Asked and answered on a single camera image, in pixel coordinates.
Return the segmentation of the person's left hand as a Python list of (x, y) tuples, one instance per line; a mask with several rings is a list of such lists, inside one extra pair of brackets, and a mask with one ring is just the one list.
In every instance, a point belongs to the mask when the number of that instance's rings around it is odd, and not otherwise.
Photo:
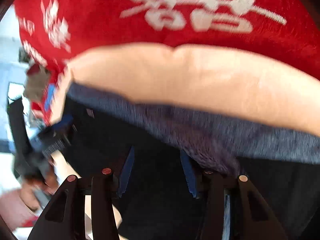
[(35, 191), (40, 190), (45, 194), (53, 195), (58, 187), (57, 176), (54, 170), (54, 159), (48, 159), (49, 170), (44, 177), (44, 181), (35, 178), (23, 179), (19, 196), (24, 204), (33, 212), (37, 211), (41, 206), (35, 196)]

